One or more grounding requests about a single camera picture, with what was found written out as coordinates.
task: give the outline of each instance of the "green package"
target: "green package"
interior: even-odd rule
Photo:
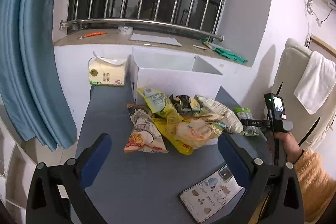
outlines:
[[[137,92],[145,99],[152,113],[167,119],[167,125],[183,121],[183,117],[178,114],[173,103],[164,93],[149,88],[138,88]]]
[[[239,120],[248,119],[253,120],[250,109],[235,107],[235,113],[237,114]],[[261,130],[258,127],[243,126],[245,136],[257,136],[261,133]]]

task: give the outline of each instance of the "phone case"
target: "phone case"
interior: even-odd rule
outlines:
[[[225,206],[240,190],[227,165],[181,192],[179,197],[197,223],[202,223]]]

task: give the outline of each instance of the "white towel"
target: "white towel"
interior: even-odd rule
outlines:
[[[324,104],[335,83],[336,64],[315,51],[309,58],[294,95],[312,115]]]

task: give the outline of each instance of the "white board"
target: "white board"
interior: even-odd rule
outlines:
[[[130,40],[161,43],[161,44],[168,44],[168,45],[173,45],[173,46],[182,46],[175,38],[157,37],[155,35],[145,35],[145,34],[134,33],[130,37]]]

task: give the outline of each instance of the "beige chair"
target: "beige chair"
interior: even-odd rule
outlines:
[[[322,107],[308,114],[293,92],[308,64],[312,51],[289,38],[282,53],[272,93],[283,98],[286,116],[293,122],[293,135],[302,149],[315,149],[325,138],[336,115],[336,86]]]

